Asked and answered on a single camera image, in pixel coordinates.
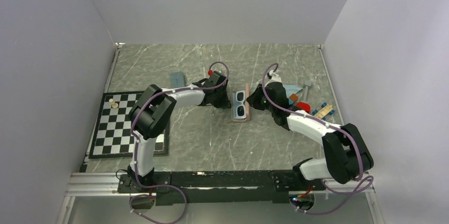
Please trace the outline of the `blue cleaning cloth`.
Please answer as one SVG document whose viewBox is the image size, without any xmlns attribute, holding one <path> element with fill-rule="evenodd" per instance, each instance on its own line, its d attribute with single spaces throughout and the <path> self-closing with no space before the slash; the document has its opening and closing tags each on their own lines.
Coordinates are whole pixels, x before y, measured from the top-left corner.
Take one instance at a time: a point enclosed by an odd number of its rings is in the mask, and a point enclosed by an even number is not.
<svg viewBox="0 0 449 224">
<path fill-rule="evenodd" d="M 233 92 L 232 93 L 232 118 L 234 119 L 234 120 L 238 120 L 238 121 L 243 121 L 243 120 L 246 120 L 247 119 L 247 108 L 246 108 L 246 118 L 245 119 L 237 119 L 236 118 L 236 113 L 235 113 L 235 104 L 234 104 L 234 102 L 235 102 L 235 93 L 236 92 Z"/>
</svg>

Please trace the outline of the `pink glasses case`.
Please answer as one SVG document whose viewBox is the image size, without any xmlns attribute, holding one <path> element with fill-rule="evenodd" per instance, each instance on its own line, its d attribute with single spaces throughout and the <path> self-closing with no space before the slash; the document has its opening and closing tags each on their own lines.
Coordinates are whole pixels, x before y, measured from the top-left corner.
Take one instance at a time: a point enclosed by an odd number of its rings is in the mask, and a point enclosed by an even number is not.
<svg viewBox="0 0 449 224">
<path fill-rule="evenodd" d="M 249 106 L 249 103 L 247 102 L 247 97 L 249 96 L 249 84 L 246 84 L 246 85 L 245 85 L 245 89 L 244 89 L 244 90 L 241 90 L 241 91 L 245 91 L 245 92 L 246 92 L 247 119 L 246 119 L 246 120 L 243 120 L 243 121 L 238 121 L 238 120 L 234 120 L 234 119 L 232 118 L 232 115 L 231 115 L 231 119 L 232 119 L 233 122 L 246 122 L 246 121 L 249 121 L 249 120 L 250 120 L 250 106 Z"/>
</svg>

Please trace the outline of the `grey blue glasses case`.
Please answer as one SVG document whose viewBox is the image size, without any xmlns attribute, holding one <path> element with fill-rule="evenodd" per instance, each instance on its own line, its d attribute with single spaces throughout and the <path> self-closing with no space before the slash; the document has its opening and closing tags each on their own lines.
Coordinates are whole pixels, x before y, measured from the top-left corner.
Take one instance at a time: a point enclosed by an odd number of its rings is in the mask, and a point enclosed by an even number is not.
<svg viewBox="0 0 449 224">
<path fill-rule="evenodd" d="M 182 71 L 170 73 L 170 87 L 183 88 L 186 86 L 185 75 Z"/>
</svg>

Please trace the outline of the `white frame sunglasses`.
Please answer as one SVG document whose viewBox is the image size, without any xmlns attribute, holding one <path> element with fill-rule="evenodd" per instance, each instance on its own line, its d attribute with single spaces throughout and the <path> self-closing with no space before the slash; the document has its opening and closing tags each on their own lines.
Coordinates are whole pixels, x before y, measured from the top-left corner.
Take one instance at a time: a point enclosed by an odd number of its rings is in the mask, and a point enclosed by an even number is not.
<svg viewBox="0 0 449 224">
<path fill-rule="evenodd" d="M 245 91 L 237 91 L 235 93 L 235 113 L 237 119 L 245 119 L 246 118 L 246 92 Z"/>
</svg>

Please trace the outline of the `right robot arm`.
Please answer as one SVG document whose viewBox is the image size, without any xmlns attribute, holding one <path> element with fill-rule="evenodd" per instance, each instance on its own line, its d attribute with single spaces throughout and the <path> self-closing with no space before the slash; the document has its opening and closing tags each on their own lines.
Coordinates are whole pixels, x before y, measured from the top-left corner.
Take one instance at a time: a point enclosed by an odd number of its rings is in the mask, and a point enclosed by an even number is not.
<svg viewBox="0 0 449 224">
<path fill-rule="evenodd" d="M 329 123 L 290 105 L 282 83 L 269 83 L 265 87 L 259 84 L 247 102 L 257 110 L 268 110 L 278 126 L 322 145 L 324 157 L 309 158 L 293 166 L 292 183 L 297 189 L 305 190 L 317 179 L 332 178 L 345 184 L 374 166 L 357 126 Z"/>
</svg>

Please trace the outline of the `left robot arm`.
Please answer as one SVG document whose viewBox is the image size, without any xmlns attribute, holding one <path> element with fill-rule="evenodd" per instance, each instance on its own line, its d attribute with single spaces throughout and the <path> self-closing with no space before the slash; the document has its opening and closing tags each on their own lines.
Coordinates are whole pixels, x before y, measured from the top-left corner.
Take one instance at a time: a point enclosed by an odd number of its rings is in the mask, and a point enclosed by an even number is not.
<svg viewBox="0 0 449 224">
<path fill-rule="evenodd" d="M 184 87 L 164 89 L 154 84 L 147 87 L 129 112 L 134 150 L 128 174 L 138 192 L 145 192 L 153 185 L 156 139 L 168 128 L 173 111 L 187 106 L 230 108 L 227 81 L 227 76 L 211 70 L 208 78 Z"/>
</svg>

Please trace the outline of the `blue orange toy block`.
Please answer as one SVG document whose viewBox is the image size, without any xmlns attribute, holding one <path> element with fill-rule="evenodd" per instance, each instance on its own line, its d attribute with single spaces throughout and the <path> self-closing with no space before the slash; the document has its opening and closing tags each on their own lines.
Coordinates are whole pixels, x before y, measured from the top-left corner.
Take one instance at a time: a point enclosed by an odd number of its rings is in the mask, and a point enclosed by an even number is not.
<svg viewBox="0 0 449 224">
<path fill-rule="evenodd" d="M 296 94 L 291 94 L 289 96 L 289 103 L 291 105 L 296 105 L 299 102 L 299 97 Z"/>
</svg>

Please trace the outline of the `red toy block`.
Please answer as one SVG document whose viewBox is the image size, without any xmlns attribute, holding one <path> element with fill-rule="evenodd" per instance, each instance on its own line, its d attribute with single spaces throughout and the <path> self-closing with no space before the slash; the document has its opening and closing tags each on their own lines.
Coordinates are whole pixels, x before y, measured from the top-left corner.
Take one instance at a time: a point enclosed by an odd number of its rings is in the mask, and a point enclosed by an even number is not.
<svg viewBox="0 0 449 224">
<path fill-rule="evenodd" d="M 307 113 L 310 113 L 311 111 L 311 106 L 306 102 L 298 102 L 295 106 L 300 110 L 304 110 Z"/>
</svg>

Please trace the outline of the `grey toy hammer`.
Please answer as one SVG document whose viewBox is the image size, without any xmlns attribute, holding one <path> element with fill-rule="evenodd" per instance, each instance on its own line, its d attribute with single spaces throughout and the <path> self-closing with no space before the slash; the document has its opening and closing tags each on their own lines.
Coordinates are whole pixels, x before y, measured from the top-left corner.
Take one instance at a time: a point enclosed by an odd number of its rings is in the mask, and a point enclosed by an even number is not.
<svg viewBox="0 0 449 224">
<path fill-rule="evenodd" d="M 309 88 L 311 87 L 311 85 L 312 85 L 312 82 L 310 80 L 307 80 L 304 82 L 304 88 L 303 88 L 304 92 L 303 92 L 303 99 L 302 99 L 303 102 L 307 101 Z"/>
</svg>

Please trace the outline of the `wooden toy car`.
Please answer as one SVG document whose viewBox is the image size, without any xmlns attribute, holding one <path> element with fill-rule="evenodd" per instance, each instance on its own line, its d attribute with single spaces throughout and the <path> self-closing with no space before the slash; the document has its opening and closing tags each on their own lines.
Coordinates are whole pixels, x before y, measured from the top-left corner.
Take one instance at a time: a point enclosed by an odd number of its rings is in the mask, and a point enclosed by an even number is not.
<svg viewBox="0 0 449 224">
<path fill-rule="evenodd" d="M 326 102 L 322 103 L 320 110 L 313 110 L 312 115 L 320 120 L 326 120 L 327 115 L 332 115 L 335 113 L 335 110 L 332 105 L 327 104 Z"/>
</svg>

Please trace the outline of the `black white chessboard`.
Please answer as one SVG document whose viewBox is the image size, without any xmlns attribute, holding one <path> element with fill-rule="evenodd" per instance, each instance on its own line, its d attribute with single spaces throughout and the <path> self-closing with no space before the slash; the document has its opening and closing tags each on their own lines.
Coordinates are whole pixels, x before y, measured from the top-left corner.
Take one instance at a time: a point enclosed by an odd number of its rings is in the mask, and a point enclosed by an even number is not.
<svg viewBox="0 0 449 224">
<path fill-rule="evenodd" d="M 97 122 L 89 149 L 89 159 L 131 157 L 134 137 L 130 132 L 128 113 L 142 95 L 142 91 L 110 92 L 102 95 Z M 119 107 L 113 109 L 109 99 Z"/>
</svg>

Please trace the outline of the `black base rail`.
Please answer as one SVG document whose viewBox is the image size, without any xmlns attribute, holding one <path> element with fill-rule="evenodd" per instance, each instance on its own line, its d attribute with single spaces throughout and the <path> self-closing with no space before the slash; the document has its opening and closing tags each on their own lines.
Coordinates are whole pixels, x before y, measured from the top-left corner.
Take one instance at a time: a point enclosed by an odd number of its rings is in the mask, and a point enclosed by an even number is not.
<svg viewBox="0 0 449 224">
<path fill-rule="evenodd" d="M 154 172 L 156 187 L 139 187 L 130 175 L 119 178 L 118 193 L 156 195 L 157 206 L 178 203 L 256 202 L 289 203 L 291 196 L 324 191 L 321 180 L 307 181 L 299 173 L 271 171 Z"/>
</svg>

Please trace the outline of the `aluminium frame rail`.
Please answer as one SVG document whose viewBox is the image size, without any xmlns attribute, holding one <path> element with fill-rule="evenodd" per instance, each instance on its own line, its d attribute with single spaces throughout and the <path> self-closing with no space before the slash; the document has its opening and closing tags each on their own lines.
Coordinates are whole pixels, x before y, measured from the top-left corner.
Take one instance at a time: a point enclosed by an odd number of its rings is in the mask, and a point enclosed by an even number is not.
<svg viewBox="0 0 449 224">
<path fill-rule="evenodd" d="M 280 175 L 273 176 L 263 172 L 256 172 L 253 176 L 237 172 L 158 172 L 155 181 L 156 185 L 140 188 L 125 173 L 73 173 L 66 193 L 69 196 L 137 195 L 148 192 L 157 194 L 167 193 L 173 187 L 187 192 L 274 189 L 278 192 L 303 193 L 307 190 L 307 186 L 288 185 Z"/>
</svg>

